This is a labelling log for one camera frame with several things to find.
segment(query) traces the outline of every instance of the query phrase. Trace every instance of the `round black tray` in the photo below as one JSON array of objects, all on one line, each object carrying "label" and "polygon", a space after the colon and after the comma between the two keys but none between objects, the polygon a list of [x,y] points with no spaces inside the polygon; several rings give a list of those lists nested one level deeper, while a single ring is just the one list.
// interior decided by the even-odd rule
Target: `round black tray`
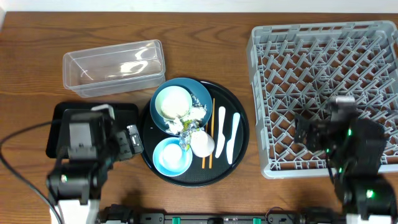
[{"label": "round black tray", "polygon": [[[152,155],[156,145],[163,139],[172,137],[169,134],[160,130],[153,122],[150,111],[149,103],[144,108],[139,122],[139,133],[144,145],[144,152],[142,158],[145,160],[148,167],[160,178],[175,185],[184,187],[202,187],[225,178],[229,175],[241,162],[243,156],[248,148],[249,143],[249,123],[248,117],[244,112],[242,104],[236,96],[229,90],[221,85],[211,83],[208,81],[200,81],[206,87],[212,98],[215,98],[215,125],[214,125],[214,138],[217,144],[218,137],[218,108],[224,106],[226,108],[225,122],[223,126],[223,134],[225,136],[225,144],[223,152],[220,157],[216,159],[215,151],[213,152],[213,167],[209,169],[209,157],[206,158],[206,166],[201,168],[202,158],[197,156],[193,157],[192,164],[189,169],[180,176],[167,177],[159,173],[153,163]],[[233,163],[228,164],[226,159],[226,143],[231,138],[232,118],[233,114],[238,112],[241,114],[238,130],[236,132],[236,139],[233,152]],[[208,133],[210,134],[211,119],[208,122]]]}]

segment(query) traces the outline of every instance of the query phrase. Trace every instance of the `black tray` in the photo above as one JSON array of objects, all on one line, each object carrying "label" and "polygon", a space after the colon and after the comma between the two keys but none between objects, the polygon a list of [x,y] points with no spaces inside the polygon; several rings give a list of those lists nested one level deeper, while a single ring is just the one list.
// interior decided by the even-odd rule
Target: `black tray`
[{"label": "black tray", "polygon": [[[223,152],[220,157],[216,159],[215,151],[213,152],[213,167],[209,169],[209,157],[206,158],[205,169],[201,168],[202,158],[193,156],[192,164],[189,169],[180,176],[167,177],[159,173],[153,163],[152,155],[156,145],[165,138],[172,137],[169,134],[164,133],[160,130],[153,122],[150,111],[149,103],[144,108],[139,121],[139,132],[144,145],[144,152],[142,157],[144,158],[148,167],[160,178],[167,182],[175,185],[184,187],[202,187],[225,178],[229,175],[241,162],[243,156],[248,148],[249,143],[249,123],[248,117],[244,112],[244,109],[239,100],[226,88],[221,85],[211,83],[208,81],[200,81],[200,83],[206,87],[212,98],[215,98],[215,125],[214,125],[214,137],[217,145],[218,137],[218,108],[224,106],[226,108],[225,122],[223,128],[223,134],[225,135],[225,145]],[[233,114],[238,112],[241,114],[238,130],[236,132],[236,139],[233,153],[233,163],[228,164],[226,159],[226,143],[231,138],[232,118]],[[210,134],[211,119],[208,122],[209,128],[208,133]]]},{"label": "black tray", "polygon": [[[85,102],[63,102],[55,106],[53,120],[70,119],[70,116],[75,113],[90,111],[92,107],[99,106],[105,103],[85,103]],[[120,128],[125,128],[132,124],[137,124],[138,107],[132,103],[107,103],[114,109],[116,117],[116,124]],[[61,131],[61,123],[51,125],[49,140],[47,141],[46,155],[49,158],[57,157],[58,137]],[[63,132],[69,135],[69,129]]]}]

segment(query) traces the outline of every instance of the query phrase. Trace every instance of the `lattice basket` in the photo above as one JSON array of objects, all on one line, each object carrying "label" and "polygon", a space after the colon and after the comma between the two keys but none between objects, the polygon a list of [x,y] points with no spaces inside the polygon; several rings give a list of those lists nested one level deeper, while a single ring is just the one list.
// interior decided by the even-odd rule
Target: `lattice basket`
[{"label": "lattice basket", "polygon": [[361,118],[384,125],[389,141],[379,171],[398,171],[397,41],[397,28],[390,21],[252,30],[248,67],[264,177],[328,175],[323,152],[294,144],[294,116],[326,119],[328,99],[337,95],[353,96]]}]

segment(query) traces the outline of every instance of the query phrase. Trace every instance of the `clear plastic container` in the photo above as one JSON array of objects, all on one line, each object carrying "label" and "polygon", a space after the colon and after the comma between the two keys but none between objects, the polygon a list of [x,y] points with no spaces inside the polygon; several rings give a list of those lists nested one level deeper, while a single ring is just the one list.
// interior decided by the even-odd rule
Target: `clear plastic container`
[{"label": "clear plastic container", "polygon": [[164,73],[159,40],[79,50],[63,56],[63,86],[83,98],[159,86],[165,81]]}]

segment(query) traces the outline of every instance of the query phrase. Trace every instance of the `grid pattern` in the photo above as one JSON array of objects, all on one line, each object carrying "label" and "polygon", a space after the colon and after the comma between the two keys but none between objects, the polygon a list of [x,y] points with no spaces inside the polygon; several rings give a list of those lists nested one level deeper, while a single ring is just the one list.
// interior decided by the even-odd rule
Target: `grid pattern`
[{"label": "grid pattern", "polygon": [[353,96],[361,118],[384,125],[389,137],[382,164],[398,163],[398,113],[389,74],[394,54],[380,35],[352,35],[328,40],[263,40],[256,46],[264,126],[268,130],[271,170],[322,169],[322,152],[294,144],[294,115],[326,119],[331,96]]}]

